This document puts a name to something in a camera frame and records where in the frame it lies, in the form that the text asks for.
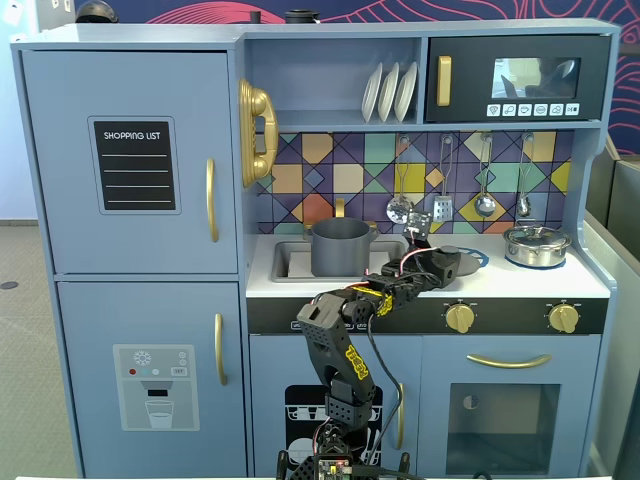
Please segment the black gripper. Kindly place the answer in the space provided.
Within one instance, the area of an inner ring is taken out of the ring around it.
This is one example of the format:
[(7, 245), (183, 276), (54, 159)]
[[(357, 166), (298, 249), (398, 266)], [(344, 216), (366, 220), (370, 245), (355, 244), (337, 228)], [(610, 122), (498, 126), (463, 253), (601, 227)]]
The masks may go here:
[(418, 249), (413, 252), (412, 278), (423, 291), (443, 289), (457, 277), (461, 252), (453, 246)]

